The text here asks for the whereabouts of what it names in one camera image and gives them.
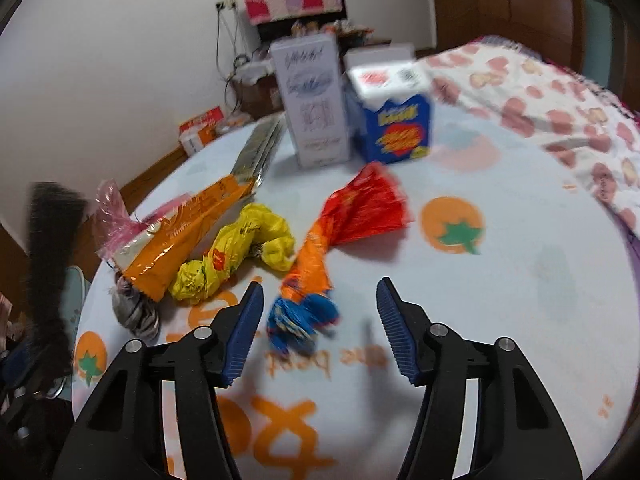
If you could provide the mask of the grey wrapper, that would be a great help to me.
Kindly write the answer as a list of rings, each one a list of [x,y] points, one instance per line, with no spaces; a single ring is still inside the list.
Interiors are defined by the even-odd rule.
[[[122,272],[115,274],[111,296],[116,320],[130,334],[143,340],[153,340],[158,336],[160,314],[157,304],[137,290]]]

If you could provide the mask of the yellow plastic bag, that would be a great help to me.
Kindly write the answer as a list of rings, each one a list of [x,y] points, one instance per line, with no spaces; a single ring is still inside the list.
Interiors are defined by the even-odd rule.
[[[277,272],[291,269],[295,238],[285,218],[267,206],[251,203],[224,226],[200,260],[183,263],[169,286],[172,298],[199,304],[213,297],[247,257],[258,257]]]

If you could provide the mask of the orange snack wrapper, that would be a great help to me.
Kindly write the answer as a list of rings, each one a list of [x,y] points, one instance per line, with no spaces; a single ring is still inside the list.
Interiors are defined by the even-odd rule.
[[[194,248],[227,210],[250,195],[255,181],[230,174],[191,196],[115,252],[115,268],[139,292],[160,301]]]

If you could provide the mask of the pink plastic bag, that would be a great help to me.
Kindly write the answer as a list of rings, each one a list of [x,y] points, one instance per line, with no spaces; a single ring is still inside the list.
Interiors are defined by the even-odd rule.
[[[120,248],[190,198],[189,194],[181,194],[161,204],[142,220],[137,220],[128,214],[116,182],[113,179],[102,181],[96,190],[96,210],[92,216],[96,254],[101,260],[113,258]]]

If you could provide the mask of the red orange blue snack bag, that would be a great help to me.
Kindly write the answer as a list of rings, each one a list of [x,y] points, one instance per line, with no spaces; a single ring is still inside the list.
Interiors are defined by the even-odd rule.
[[[340,320],[331,298],[326,255],[335,248],[405,229],[412,221],[399,181],[380,162],[369,162],[333,192],[314,220],[285,274],[267,318],[270,346],[281,358],[314,353],[318,334]]]

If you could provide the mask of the orange white box on floor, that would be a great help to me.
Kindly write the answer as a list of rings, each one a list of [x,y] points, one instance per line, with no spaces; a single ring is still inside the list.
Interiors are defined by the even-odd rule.
[[[219,106],[184,122],[178,130],[178,139],[186,154],[191,157],[216,139],[216,127],[224,119]]]

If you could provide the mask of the dark seaweed snack packet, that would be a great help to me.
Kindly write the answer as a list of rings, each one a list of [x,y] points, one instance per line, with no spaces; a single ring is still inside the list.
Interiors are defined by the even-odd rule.
[[[253,188],[258,188],[276,154],[285,127],[283,113],[272,114],[256,122],[231,170],[239,184],[251,183]]]

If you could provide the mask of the pink heart pattern quilt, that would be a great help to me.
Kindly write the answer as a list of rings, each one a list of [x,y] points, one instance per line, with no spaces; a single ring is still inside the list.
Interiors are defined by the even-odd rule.
[[[420,63],[435,100],[531,140],[631,232],[639,231],[639,115],[614,93],[500,36]]]

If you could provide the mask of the wooden TV cabinet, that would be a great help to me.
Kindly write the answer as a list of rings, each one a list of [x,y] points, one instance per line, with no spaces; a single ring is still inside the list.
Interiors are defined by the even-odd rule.
[[[339,84],[349,51],[392,43],[346,20],[275,22],[265,33],[269,41],[257,49],[258,58],[239,58],[231,76],[239,110],[255,119],[284,110],[288,100],[315,99]]]

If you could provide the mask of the blue Look milk carton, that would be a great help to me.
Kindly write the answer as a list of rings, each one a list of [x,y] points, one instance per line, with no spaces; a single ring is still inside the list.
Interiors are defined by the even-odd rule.
[[[431,151],[430,83],[412,44],[349,50],[344,92],[352,142],[366,162],[392,164]]]

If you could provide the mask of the tall white milk carton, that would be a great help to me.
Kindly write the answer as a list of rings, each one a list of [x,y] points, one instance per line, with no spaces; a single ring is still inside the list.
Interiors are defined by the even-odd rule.
[[[284,38],[269,49],[299,165],[347,162],[349,131],[335,38]]]

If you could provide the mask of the wooden wardrobe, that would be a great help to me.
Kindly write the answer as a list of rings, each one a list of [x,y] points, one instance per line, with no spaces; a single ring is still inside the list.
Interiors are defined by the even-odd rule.
[[[436,50],[501,36],[639,106],[639,0],[434,0]]]

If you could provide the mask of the wall power socket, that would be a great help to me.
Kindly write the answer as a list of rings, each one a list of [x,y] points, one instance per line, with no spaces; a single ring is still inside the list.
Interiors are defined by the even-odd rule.
[[[222,10],[235,10],[238,7],[238,3],[236,0],[220,0],[216,3],[216,9],[218,11]]]

